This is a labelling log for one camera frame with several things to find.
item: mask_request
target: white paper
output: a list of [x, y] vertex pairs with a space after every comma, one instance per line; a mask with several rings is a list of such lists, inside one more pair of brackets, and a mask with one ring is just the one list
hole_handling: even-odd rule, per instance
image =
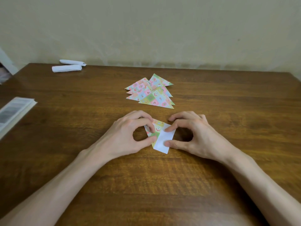
[[74, 60], [67, 60], [67, 59], [60, 59], [60, 62], [63, 64], [69, 64], [69, 65], [81, 65], [81, 66], [86, 66], [84, 62], [80, 61], [74, 61]]
[[167, 140], [172, 140], [173, 135], [175, 134], [175, 130], [173, 130], [172, 132], [165, 132], [164, 130], [166, 128], [168, 128], [170, 125], [164, 123], [163, 129], [160, 132], [160, 135], [157, 139], [157, 142], [154, 146], [154, 149], [159, 151], [159, 152], [163, 152], [165, 154], [168, 153], [169, 147], [164, 146], [164, 142]]
[[54, 66], [52, 67], [53, 72], [67, 72], [74, 70], [82, 70], [81, 65], [66, 65], [66, 66]]

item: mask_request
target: beige wall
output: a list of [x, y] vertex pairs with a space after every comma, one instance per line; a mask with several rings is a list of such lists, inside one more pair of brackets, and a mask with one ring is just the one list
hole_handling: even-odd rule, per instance
[[300, 0], [0, 0], [0, 26], [19, 69], [63, 58], [301, 76]]

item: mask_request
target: left hand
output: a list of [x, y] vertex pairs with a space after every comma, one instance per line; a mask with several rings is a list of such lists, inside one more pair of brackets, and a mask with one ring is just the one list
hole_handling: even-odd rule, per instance
[[109, 130], [89, 149], [108, 160], [136, 153], [155, 142], [156, 137], [152, 136], [141, 141], [135, 141], [133, 132], [138, 127], [147, 125], [150, 131], [154, 133], [155, 127], [152, 122], [151, 115], [142, 110], [130, 112], [115, 121]]

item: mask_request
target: rolled white paper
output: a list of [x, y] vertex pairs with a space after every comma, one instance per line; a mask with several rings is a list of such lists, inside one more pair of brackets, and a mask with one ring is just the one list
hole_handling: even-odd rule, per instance
[[66, 66], [54, 66], [52, 67], [53, 72], [67, 72], [74, 70], [82, 70], [81, 65], [66, 65]]
[[69, 65], [81, 65], [81, 66], [86, 66], [86, 64], [84, 62], [80, 62], [80, 61], [74, 61], [74, 60], [67, 60], [67, 59], [60, 59], [60, 62], [63, 64], [69, 64]]

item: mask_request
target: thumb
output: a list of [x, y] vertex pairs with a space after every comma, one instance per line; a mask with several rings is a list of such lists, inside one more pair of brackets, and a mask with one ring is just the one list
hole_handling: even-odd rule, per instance
[[189, 142], [182, 142], [182, 141], [178, 141], [178, 140], [168, 140], [164, 143], [164, 145], [166, 147], [171, 147], [174, 149], [180, 149], [180, 150], [187, 151], [188, 143]]
[[141, 140], [137, 142], [137, 148], [138, 150], [141, 150], [142, 148], [148, 147], [151, 145], [151, 143], [155, 142], [157, 140], [156, 136], [148, 137], [145, 140]]

